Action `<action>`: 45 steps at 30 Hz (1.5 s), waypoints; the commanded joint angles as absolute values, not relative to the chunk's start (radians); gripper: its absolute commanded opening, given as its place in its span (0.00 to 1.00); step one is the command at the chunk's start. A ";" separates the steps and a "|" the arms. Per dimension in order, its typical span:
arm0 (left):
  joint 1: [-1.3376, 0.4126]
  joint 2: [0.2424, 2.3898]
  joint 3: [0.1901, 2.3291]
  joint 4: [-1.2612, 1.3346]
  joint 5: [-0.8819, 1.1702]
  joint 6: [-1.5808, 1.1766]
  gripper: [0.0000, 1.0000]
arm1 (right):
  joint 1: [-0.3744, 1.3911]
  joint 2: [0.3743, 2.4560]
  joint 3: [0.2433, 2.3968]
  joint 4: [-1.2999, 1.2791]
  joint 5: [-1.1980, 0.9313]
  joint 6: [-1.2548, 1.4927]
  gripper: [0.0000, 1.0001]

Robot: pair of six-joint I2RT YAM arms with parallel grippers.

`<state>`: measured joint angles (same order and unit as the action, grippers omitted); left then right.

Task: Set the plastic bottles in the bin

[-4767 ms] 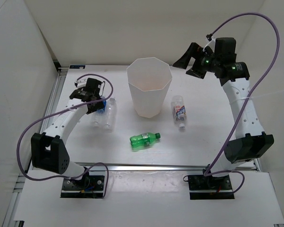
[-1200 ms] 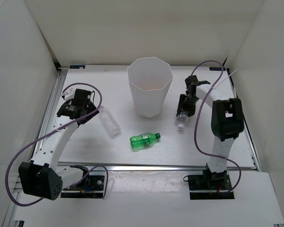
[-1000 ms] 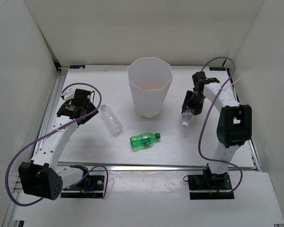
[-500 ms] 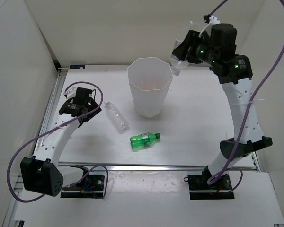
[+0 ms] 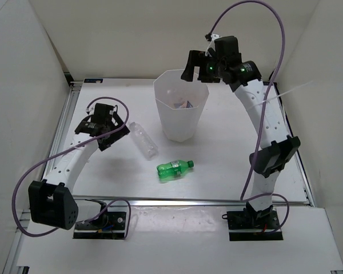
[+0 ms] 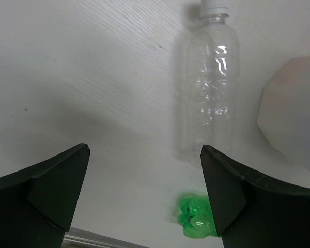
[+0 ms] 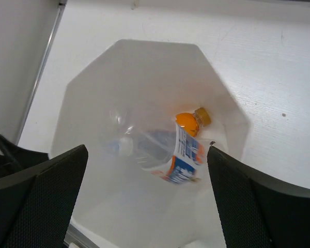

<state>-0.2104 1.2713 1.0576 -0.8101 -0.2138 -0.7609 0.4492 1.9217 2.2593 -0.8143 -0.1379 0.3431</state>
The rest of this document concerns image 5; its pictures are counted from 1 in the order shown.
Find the clear bottle blue white label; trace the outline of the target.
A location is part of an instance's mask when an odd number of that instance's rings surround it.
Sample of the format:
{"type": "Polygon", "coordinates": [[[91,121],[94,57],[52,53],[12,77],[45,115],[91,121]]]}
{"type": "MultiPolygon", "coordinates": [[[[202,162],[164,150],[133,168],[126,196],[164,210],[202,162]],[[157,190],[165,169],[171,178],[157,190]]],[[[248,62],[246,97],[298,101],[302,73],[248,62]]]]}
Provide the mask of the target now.
{"type": "Polygon", "coordinates": [[[193,105],[189,100],[183,100],[173,104],[175,109],[193,108],[193,105]]]}

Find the clear plastic water bottle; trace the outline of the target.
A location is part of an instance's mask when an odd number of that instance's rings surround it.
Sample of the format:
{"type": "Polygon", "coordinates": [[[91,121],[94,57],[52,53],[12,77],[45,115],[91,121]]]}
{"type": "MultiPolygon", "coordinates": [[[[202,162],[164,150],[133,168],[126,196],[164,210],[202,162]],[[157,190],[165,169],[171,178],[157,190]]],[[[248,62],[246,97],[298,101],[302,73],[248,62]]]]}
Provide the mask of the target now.
{"type": "Polygon", "coordinates": [[[146,160],[152,160],[158,155],[158,147],[146,130],[138,123],[129,123],[131,138],[146,160]]]}

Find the green plastic bottle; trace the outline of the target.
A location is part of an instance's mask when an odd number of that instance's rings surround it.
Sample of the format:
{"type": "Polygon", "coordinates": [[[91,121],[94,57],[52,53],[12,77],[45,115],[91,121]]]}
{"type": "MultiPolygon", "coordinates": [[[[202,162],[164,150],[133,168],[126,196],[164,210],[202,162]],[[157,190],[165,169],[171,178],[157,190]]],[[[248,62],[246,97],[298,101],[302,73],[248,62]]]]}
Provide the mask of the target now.
{"type": "Polygon", "coordinates": [[[160,182],[167,182],[174,179],[183,177],[184,174],[194,168],[194,162],[192,160],[174,160],[165,164],[157,166],[157,174],[160,182]]]}

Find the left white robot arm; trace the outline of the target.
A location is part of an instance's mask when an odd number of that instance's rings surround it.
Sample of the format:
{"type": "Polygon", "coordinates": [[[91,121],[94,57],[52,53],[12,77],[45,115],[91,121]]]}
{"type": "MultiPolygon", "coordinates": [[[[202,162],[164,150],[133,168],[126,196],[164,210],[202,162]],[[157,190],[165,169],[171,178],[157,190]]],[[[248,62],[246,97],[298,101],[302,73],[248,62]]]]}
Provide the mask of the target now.
{"type": "Polygon", "coordinates": [[[72,151],[40,182],[28,188],[31,219],[35,223],[69,230],[78,217],[72,191],[85,164],[96,151],[104,151],[129,134],[118,115],[118,106],[97,103],[92,114],[75,128],[70,142],[72,151]]]}

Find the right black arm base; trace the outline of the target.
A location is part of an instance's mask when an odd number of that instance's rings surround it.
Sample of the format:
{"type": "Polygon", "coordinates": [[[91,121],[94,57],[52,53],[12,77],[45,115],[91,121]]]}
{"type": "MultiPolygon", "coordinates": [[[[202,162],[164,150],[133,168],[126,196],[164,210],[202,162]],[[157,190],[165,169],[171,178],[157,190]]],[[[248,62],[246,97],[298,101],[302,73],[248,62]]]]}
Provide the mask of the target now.
{"type": "Polygon", "coordinates": [[[247,202],[243,209],[222,214],[227,221],[229,241],[282,241],[281,223],[277,211],[271,205],[263,211],[255,211],[247,202]]]}

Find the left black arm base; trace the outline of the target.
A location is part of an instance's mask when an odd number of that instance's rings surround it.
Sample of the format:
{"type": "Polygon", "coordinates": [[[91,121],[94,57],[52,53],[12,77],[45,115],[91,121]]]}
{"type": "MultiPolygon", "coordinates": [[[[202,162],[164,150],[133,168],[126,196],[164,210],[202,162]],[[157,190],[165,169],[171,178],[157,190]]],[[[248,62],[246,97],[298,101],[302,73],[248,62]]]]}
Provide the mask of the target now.
{"type": "Polygon", "coordinates": [[[100,211],[95,217],[76,222],[73,239],[126,240],[131,221],[131,204],[128,200],[115,199],[108,204],[95,199],[86,199],[86,201],[98,203],[100,211]],[[124,202],[128,207],[128,212],[109,211],[109,208],[117,202],[124,202]]]}

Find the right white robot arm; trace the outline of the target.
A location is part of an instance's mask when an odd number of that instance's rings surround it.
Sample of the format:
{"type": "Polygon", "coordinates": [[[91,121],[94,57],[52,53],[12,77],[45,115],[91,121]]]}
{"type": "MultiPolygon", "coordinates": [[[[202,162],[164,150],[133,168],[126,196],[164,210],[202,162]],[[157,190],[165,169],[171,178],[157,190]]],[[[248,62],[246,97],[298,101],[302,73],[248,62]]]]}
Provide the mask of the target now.
{"type": "Polygon", "coordinates": [[[267,102],[268,88],[252,61],[243,62],[234,36],[215,38],[206,51],[190,50],[181,79],[191,82],[198,68],[198,81],[227,84],[244,106],[257,133],[257,152],[249,156],[254,178],[246,201],[245,221],[258,228],[273,209],[276,181],[301,142],[291,137],[275,109],[267,102]]]}

